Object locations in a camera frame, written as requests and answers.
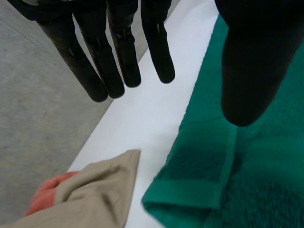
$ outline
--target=terry cloth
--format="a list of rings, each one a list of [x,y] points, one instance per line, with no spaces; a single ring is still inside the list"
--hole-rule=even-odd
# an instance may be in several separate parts
[[[0,228],[122,228],[132,200],[140,150],[87,165],[58,185],[55,205]]]
[[[304,45],[249,127],[222,114],[219,17],[179,134],[142,198],[167,228],[304,227]]]

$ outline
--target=khaki fabric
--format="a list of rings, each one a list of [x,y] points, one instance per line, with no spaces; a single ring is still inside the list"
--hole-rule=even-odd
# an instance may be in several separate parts
[[[122,228],[132,200],[140,150],[92,163],[61,183],[55,205],[0,228]]]

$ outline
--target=white table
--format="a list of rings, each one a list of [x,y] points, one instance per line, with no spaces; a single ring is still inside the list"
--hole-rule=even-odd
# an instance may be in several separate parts
[[[147,51],[139,62],[142,84],[113,101],[69,168],[81,170],[128,149],[142,150],[126,228],[162,227],[143,210],[141,198],[177,136],[217,16],[213,0],[180,1],[165,24],[175,80],[160,82]]]

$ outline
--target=gray floor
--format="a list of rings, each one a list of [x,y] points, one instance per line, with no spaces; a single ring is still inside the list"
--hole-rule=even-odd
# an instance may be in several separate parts
[[[139,13],[132,28],[139,60],[147,49]],[[111,102],[91,101],[37,24],[0,0],[0,224],[67,170]]]

